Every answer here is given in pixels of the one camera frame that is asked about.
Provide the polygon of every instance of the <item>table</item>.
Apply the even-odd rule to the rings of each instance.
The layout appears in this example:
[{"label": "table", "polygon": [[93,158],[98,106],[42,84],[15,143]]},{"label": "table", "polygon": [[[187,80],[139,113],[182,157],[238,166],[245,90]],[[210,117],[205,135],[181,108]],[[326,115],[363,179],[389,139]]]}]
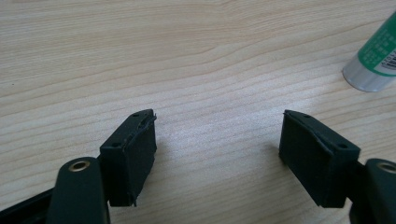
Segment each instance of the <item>table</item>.
[{"label": "table", "polygon": [[278,143],[283,111],[310,114],[396,161],[396,83],[341,70],[392,0],[0,3],[0,209],[96,157],[128,115],[153,108],[156,161],[137,207],[112,223],[348,223],[317,207]]}]

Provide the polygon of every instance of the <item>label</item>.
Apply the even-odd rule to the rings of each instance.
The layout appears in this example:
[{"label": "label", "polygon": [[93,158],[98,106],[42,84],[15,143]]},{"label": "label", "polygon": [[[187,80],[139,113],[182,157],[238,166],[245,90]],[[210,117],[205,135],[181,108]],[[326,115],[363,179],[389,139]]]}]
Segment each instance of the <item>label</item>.
[{"label": "label", "polygon": [[396,12],[359,50],[358,57],[371,72],[396,77]]}]

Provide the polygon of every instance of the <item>black object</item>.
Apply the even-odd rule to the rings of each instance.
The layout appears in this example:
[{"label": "black object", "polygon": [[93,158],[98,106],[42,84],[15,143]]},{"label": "black object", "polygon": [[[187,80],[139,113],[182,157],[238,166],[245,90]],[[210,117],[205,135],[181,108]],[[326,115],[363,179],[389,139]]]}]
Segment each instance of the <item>black object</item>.
[{"label": "black object", "polygon": [[0,212],[0,223],[110,223],[111,206],[136,205],[154,163],[152,109],[132,114],[105,141],[98,159],[67,162],[49,189]]},{"label": "black object", "polygon": [[317,205],[352,202],[351,223],[396,223],[396,163],[358,162],[360,149],[309,115],[286,110],[279,156]]}]

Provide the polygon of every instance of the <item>barcode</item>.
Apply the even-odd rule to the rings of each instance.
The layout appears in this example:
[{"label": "barcode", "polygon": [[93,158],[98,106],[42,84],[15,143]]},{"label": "barcode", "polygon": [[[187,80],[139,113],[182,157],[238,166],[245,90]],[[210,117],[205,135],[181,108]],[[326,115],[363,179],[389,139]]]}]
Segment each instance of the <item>barcode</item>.
[{"label": "barcode", "polygon": [[390,70],[396,70],[396,51],[393,51],[384,61],[382,61],[381,65],[384,68],[388,68]]}]

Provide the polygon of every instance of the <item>glue stick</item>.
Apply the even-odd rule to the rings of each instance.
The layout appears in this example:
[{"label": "glue stick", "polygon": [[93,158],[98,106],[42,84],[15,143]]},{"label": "glue stick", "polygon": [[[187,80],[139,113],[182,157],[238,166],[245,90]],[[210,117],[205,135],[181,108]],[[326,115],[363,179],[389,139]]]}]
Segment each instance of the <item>glue stick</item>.
[{"label": "glue stick", "polygon": [[361,91],[382,91],[396,79],[396,12],[359,50],[343,74]]}]

